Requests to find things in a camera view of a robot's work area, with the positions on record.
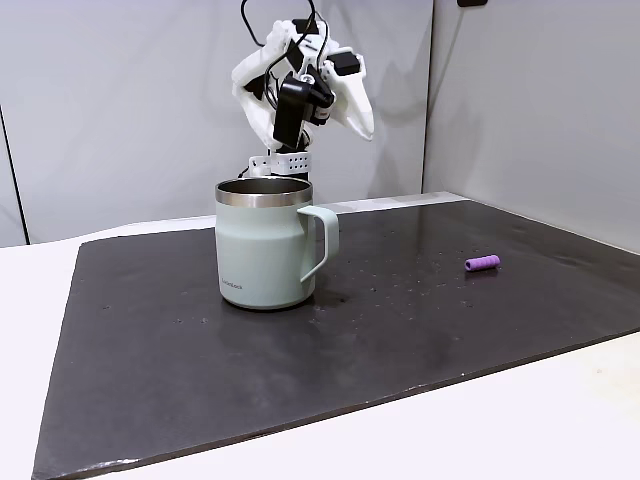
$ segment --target white table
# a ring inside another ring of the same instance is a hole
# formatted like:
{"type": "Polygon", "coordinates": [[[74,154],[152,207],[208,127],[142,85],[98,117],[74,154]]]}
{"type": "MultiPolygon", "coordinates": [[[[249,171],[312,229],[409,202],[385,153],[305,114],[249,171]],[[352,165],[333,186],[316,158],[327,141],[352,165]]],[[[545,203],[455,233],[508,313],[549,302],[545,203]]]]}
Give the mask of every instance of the white table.
{"type": "MultiPolygon", "coordinates": [[[[438,193],[331,207],[347,213],[464,200],[438,193]]],[[[212,226],[215,217],[150,222],[0,249],[0,478],[31,475],[80,244],[212,226]]],[[[640,334],[107,478],[637,479],[638,446],[640,334]]]]}

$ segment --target white mount bracket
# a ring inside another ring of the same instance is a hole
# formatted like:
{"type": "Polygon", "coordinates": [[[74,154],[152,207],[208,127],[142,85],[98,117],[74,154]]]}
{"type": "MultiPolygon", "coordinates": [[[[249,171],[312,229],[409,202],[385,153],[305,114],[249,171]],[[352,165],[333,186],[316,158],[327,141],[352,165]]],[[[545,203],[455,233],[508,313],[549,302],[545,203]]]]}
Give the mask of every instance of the white mount bracket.
{"type": "Polygon", "coordinates": [[[266,177],[272,174],[287,176],[310,171],[311,154],[309,152],[272,153],[249,159],[250,177],[266,177]]]}

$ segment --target white wall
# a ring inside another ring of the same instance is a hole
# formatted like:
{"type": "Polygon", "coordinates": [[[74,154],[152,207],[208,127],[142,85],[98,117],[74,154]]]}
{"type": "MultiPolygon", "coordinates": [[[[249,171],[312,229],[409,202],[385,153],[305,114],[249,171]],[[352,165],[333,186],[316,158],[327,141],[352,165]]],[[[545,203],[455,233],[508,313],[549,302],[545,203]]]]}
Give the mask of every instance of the white wall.
{"type": "Polygon", "coordinates": [[[640,2],[436,0],[425,191],[640,251],[640,2]]]}
{"type": "Polygon", "coordinates": [[[0,247],[24,244],[18,199],[13,186],[2,123],[0,123],[0,247]]]}
{"type": "MultiPolygon", "coordinates": [[[[316,201],[421,190],[432,2],[316,2],[363,53],[368,144],[312,146],[316,201]]],[[[255,50],[240,0],[0,0],[0,98],[32,240],[214,213],[214,185],[265,151],[230,93],[255,50]]],[[[260,38],[303,0],[253,0],[260,38]]]]}

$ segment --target wire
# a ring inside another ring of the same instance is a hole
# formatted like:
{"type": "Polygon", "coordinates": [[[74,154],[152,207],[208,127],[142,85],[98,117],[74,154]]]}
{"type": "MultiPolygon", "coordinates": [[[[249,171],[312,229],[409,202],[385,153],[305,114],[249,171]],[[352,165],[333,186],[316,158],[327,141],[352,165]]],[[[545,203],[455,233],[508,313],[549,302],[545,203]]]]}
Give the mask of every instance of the wire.
{"type": "Polygon", "coordinates": [[[318,18],[320,20],[322,20],[324,22],[324,26],[326,27],[327,31],[324,32],[324,40],[322,42],[322,47],[320,48],[320,53],[318,53],[318,58],[316,59],[316,70],[318,70],[318,73],[320,73],[320,57],[322,57],[322,54],[324,53],[324,49],[327,46],[327,41],[329,40],[329,23],[324,19],[324,17],[322,15],[320,15],[320,12],[316,12],[316,15],[318,16],[318,18]]]}
{"type": "Polygon", "coordinates": [[[244,20],[244,24],[247,26],[247,30],[249,30],[249,33],[251,34],[251,38],[253,38],[253,41],[256,45],[258,45],[259,47],[264,47],[264,43],[260,43],[258,41],[258,39],[256,38],[255,33],[253,33],[253,29],[251,28],[251,25],[249,24],[249,20],[247,20],[247,16],[244,14],[244,4],[247,3],[247,0],[242,0],[242,3],[240,4],[240,15],[242,15],[242,20],[244,20]]]}
{"type": "Polygon", "coordinates": [[[303,149],[306,149],[309,145],[311,145],[311,137],[309,136],[309,132],[307,132],[304,128],[302,129],[302,133],[305,137],[307,137],[307,144],[302,144],[303,149]]]}
{"type": "Polygon", "coordinates": [[[273,73],[271,74],[271,76],[276,81],[276,92],[279,92],[280,91],[280,84],[278,83],[278,79],[273,76],[273,73]]]}
{"type": "Polygon", "coordinates": [[[298,39],[298,41],[295,43],[295,45],[289,44],[289,47],[287,48],[287,50],[282,55],[280,55],[278,58],[276,58],[273,62],[271,62],[271,64],[267,67],[267,69],[264,72],[264,92],[265,92],[265,96],[267,97],[267,100],[269,101],[269,104],[273,107],[274,110],[278,109],[278,100],[276,98],[274,98],[273,95],[270,94],[270,93],[272,93],[271,90],[269,89],[269,78],[270,78],[270,74],[271,74],[271,69],[273,67],[275,67],[278,63],[280,63],[282,60],[284,60],[287,57],[287,55],[289,55],[289,53],[293,51],[294,48],[298,48],[300,46],[300,44],[302,43],[302,41],[305,38],[307,38],[307,35],[309,34],[309,30],[311,30],[311,22],[313,22],[313,20],[316,17],[316,6],[313,4],[313,0],[307,0],[307,1],[309,2],[309,6],[311,7],[311,15],[309,15],[309,18],[307,19],[307,26],[304,29],[304,33],[298,39]]]}
{"type": "Polygon", "coordinates": [[[22,233],[24,234],[24,240],[27,245],[31,245],[31,239],[29,238],[29,230],[27,229],[27,220],[24,216],[24,209],[22,208],[22,199],[20,198],[20,190],[18,190],[18,179],[16,178],[16,169],[13,167],[13,157],[11,156],[11,149],[9,148],[9,137],[7,137],[7,127],[4,123],[4,115],[2,114],[2,105],[0,105],[0,131],[4,136],[4,144],[7,147],[7,156],[9,157],[9,167],[11,168],[11,178],[13,179],[13,188],[16,191],[16,200],[18,201],[18,211],[20,212],[20,220],[22,222],[22,233]]]}

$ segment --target mug handle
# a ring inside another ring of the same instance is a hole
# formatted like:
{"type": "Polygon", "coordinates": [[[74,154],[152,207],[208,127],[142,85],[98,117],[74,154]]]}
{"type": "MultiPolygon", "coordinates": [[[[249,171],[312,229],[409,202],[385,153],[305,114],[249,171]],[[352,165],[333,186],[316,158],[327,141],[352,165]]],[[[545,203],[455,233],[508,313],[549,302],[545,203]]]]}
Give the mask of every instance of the mug handle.
{"type": "Polygon", "coordinates": [[[313,267],[309,273],[300,279],[300,282],[302,283],[315,275],[325,263],[338,255],[338,249],[340,246],[340,227],[338,225],[338,216],[326,208],[309,205],[308,207],[298,209],[298,213],[317,217],[322,220],[324,225],[324,258],[320,260],[320,263],[313,267]]]}

